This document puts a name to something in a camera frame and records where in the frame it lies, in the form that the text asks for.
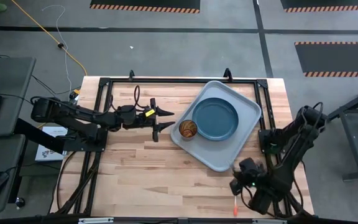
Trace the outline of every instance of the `blue plate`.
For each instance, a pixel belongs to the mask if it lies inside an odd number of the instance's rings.
[[[236,109],[226,100],[208,98],[199,102],[193,111],[198,133],[213,141],[228,139],[239,125]]]

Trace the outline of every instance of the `wooden table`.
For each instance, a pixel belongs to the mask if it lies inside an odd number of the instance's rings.
[[[79,105],[93,109],[100,77],[85,77]],[[115,83],[114,105],[134,103],[136,83]],[[160,122],[176,121],[193,101],[204,84],[141,83],[140,105],[149,105],[155,98],[157,106],[172,111],[174,116],[158,118]],[[252,85],[229,85],[255,101]],[[283,79],[268,79],[275,123],[278,128],[292,121]],[[263,91],[261,99],[267,114]],[[247,158],[265,161],[260,153],[257,131],[259,123],[238,155],[235,165]],[[93,200],[92,216],[110,217],[206,217],[233,218],[234,197],[229,188],[231,171],[215,172],[171,141],[170,128],[153,142],[150,128],[122,129],[109,133],[106,150],[102,153]],[[73,193],[80,179],[83,153],[77,153],[68,163],[60,184],[60,201],[64,203]],[[308,184],[302,165],[295,178],[305,200],[305,210],[313,213]],[[88,189],[82,200],[82,209]],[[298,192],[293,187],[293,194]],[[238,218],[268,217],[247,209],[240,198]],[[51,212],[56,210],[54,201]]]

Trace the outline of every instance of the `plastic tray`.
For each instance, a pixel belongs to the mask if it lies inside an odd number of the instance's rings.
[[[195,106],[207,98],[222,98],[236,109],[239,116],[239,125],[234,134],[223,141],[212,141],[197,134],[191,141],[184,141],[179,133],[182,121],[192,119]],[[181,118],[175,123],[171,131],[172,141],[200,160],[212,170],[224,172],[240,153],[244,143],[257,124],[261,114],[258,104],[219,81],[210,81],[205,84],[199,95],[186,109]]]

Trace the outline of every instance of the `orange marker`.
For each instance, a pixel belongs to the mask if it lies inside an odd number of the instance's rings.
[[[234,196],[234,211],[233,211],[233,215],[235,217],[237,217],[238,213],[239,213],[239,207],[237,206],[237,197]]]

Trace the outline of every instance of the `gray floor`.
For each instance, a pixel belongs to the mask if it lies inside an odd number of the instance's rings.
[[[10,1],[0,1],[9,5],[0,14],[0,26],[34,26]],[[200,14],[91,10],[90,1],[76,0],[17,2],[45,26],[54,26],[62,9],[41,9],[61,4],[66,7],[59,23],[62,27],[257,29],[252,0],[201,0]],[[259,0],[259,5],[265,29],[358,30],[358,11],[299,14],[285,13],[280,0]],[[220,77],[229,67],[236,77],[267,76],[258,34],[63,32],[62,36],[89,75],[127,75],[133,69],[137,75]],[[295,41],[358,41],[358,35],[265,37],[273,75],[284,78],[293,114],[318,101],[324,102],[324,112],[329,113],[358,94],[358,78],[304,77],[294,48]],[[0,31],[0,54],[36,57],[34,75],[55,91],[68,89],[64,54],[43,32]],[[73,86],[79,86],[81,68],[72,61],[68,68]],[[27,97],[34,95],[48,96],[48,92],[32,80]],[[29,115],[30,105],[24,105],[21,118],[35,124]],[[329,124],[306,153],[305,163],[315,214],[358,221],[358,180],[344,183],[341,179],[355,172],[356,165],[338,120]],[[25,178],[20,194],[27,206],[20,210],[8,206],[0,216],[46,214],[55,179],[56,175]]]

